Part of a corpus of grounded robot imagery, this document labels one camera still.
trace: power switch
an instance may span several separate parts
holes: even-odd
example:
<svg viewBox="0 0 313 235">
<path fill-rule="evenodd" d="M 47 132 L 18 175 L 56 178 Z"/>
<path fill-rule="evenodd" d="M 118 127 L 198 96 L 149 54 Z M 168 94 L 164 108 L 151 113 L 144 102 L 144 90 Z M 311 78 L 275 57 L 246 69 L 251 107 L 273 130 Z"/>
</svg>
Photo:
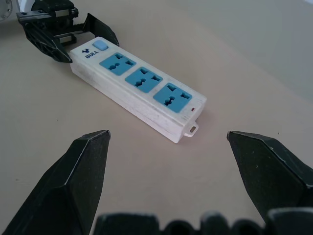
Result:
<svg viewBox="0 0 313 235">
<path fill-rule="evenodd" d="M 98 48 L 99 50 L 106 50 L 109 48 L 108 45 L 101 40 L 95 41 L 92 45 Z"/>
</svg>

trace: table surface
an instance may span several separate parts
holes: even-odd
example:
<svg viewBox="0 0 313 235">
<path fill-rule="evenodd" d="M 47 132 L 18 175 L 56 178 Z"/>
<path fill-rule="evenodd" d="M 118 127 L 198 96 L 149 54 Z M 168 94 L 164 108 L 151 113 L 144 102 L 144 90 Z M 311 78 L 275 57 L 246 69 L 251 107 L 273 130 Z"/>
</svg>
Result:
<svg viewBox="0 0 313 235">
<path fill-rule="evenodd" d="M 169 1 L 78 0 L 75 6 L 80 21 L 92 13 L 123 49 L 205 95 L 200 128 L 174 144 L 68 64 L 41 54 L 16 20 L 0 24 L 0 231 L 74 139 L 103 129 L 112 138 L 97 214 L 153 212 L 161 227 L 181 218 L 198 228 L 204 212 L 218 210 L 230 223 L 262 224 L 226 134 L 276 138 L 313 166 L 313 104 Z"/>
</svg>

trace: white power strip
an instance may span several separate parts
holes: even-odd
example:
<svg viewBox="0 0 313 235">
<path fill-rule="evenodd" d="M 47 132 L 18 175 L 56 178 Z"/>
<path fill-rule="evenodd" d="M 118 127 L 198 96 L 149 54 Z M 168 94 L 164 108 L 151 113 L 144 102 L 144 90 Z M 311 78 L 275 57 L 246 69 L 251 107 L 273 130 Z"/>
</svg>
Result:
<svg viewBox="0 0 313 235">
<path fill-rule="evenodd" d="M 97 37 L 70 52 L 74 74 L 171 141 L 192 137 L 206 97 Z"/>
</svg>

